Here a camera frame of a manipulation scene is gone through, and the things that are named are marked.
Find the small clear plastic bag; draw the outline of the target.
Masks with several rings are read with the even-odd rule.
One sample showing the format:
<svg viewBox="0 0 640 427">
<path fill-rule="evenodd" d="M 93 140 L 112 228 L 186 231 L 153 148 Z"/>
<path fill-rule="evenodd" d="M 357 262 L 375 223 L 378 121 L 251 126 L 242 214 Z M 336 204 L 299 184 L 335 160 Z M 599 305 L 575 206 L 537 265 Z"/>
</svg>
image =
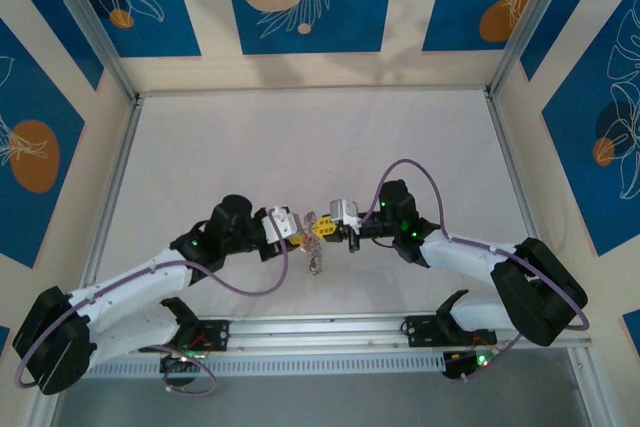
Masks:
<svg viewBox="0 0 640 427">
<path fill-rule="evenodd" d="M 322 243 L 324 240 L 315 237 L 311 232 L 314 222 L 317 220 L 313 211 L 306 213 L 303 217 L 303 231 L 309 235 L 309 243 L 313 244 L 315 249 L 311 253 L 305 253 L 307 257 L 308 269 L 312 275 L 319 275 L 322 272 Z"/>
</svg>

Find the left controller board green light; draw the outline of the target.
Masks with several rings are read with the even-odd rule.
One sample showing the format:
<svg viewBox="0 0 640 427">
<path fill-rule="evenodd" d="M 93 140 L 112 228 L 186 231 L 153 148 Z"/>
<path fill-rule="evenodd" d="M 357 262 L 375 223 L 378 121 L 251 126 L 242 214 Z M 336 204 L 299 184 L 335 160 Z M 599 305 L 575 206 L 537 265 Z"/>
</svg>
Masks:
<svg viewBox="0 0 640 427">
<path fill-rule="evenodd" d="M 161 374 L 199 374 L 202 369 L 186 357 L 167 353 L 160 358 L 159 372 Z"/>
</svg>

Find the controller board green light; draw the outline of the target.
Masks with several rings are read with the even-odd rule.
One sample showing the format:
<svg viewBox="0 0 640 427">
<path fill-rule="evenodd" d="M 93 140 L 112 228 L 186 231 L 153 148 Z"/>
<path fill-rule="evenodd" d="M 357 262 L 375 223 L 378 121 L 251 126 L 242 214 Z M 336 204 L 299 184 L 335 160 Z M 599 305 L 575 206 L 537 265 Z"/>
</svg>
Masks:
<svg viewBox="0 0 640 427">
<path fill-rule="evenodd" d="M 186 357 L 167 353 L 160 358 L 159 372 L 161 374 L 199 374 L 202 369 Z"/>
<path fill-rule="evenodd" d="M 443 353 L 445 370 L 443 375 L 450 380 L 468 380 L 486 367 L 499 353 L 498 349 L 481 349 L 480 351 L 447 351 Z"/>
</svg>

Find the right controller board green light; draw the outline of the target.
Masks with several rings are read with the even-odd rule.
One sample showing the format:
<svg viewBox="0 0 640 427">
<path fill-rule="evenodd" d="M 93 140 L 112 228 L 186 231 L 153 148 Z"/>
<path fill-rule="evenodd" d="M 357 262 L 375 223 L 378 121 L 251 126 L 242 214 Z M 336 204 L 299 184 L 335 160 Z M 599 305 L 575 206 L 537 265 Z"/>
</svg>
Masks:
<svg viewBox="0 0 640 427">
<path fill-rule="evenodd" d="M 481 349 L 480 351 L 447 351 L 443 353 L 445 370 L 443 375 L 450 380 L 468 380 L 486 367 L 499 353 L 498 349 Z"/>
</svg>

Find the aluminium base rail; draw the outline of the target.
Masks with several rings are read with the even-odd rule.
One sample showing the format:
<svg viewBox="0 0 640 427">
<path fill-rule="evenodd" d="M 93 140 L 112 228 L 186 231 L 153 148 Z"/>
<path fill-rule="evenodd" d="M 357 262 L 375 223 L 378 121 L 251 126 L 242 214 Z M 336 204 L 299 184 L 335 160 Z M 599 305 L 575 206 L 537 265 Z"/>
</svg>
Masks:
<svg viewBox="0 0 640 427">
<path fill-rule="evenodd" d="M 205 318 L 205 321 L 229 323 L 227 348 L 224 351 L 200 353 L 296 355 L 339 354 L 355 352 L 407 350 L 411 347 L 401 332 L 405 318 L 401 315 L 302 316 Z M 91 341 L 97 349 L 91 363 L 142 352 L 154 341 L 166 341 L 177 330 L 172 314 L 164 308 L 154 313 L 141 313 L 116 322 Z"/>
</svg>

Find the aluminium table side rail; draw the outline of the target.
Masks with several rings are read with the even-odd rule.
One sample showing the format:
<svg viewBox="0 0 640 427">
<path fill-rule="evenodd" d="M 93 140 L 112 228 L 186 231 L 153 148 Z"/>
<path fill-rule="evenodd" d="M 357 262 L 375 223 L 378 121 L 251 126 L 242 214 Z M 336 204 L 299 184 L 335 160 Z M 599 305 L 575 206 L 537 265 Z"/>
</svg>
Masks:
<svg viewBox="0 0 640 427">
<path fill-rule="evenodd" d="M 138 96 L 129 115 L 114 168 L 112 169 L 106 198 L 100 211 L 99 222 L 93 235 L 85 267 L 79 281 L 81 288 L 93 284 L 99 273 L 99 267 L 104 255 L 104 249 L 140 122 L 143 105 L 144 98 Z"/>
<path fill-rule="evenodd" d="M 533 211 L 529 203 L 519 165 L 510 143 L 506 123 L 502 118 L 499 106 L 494 99 L 492 92 L 488 88 L 484 90 L 484 96 L 488 112 L 494 127 L 494 131 L 496 133 L 497 140 L 510 177 L 510 181 L 516 196 L 517 204 L 523 218 L 525 229 L 530 237 L 539 238 L 540 230 L 538 228 L 536 219 L 533 215 Z"/>
</svg>

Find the aluminium frame post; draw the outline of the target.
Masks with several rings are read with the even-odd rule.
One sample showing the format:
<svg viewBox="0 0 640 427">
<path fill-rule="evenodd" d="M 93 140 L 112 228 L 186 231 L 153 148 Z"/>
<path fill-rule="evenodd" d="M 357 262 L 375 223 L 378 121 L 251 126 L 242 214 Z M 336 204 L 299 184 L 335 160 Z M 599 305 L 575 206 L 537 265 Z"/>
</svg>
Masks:
<svg viewBox="0 0 640 427">
<path fill-rule="evenodd" d="M 123 96 L 135 106 L 138 94 L 121 58 L 89 0 L 62 0 L 94 53 L 111 74 Z"/>
<path fill-rule="evenodd" d="M 485 92 L 489 100 L 495 101 L 502 88 L 505 86 L 511 71 L 520 61 L 525 48 L 529 44 L 533 34 L 537 30 L 544 14 L 552 0 L 529 0 L 516 23 L 512 35 L 506 43 L 503 54 L 500 57 Z"/>
</svg>

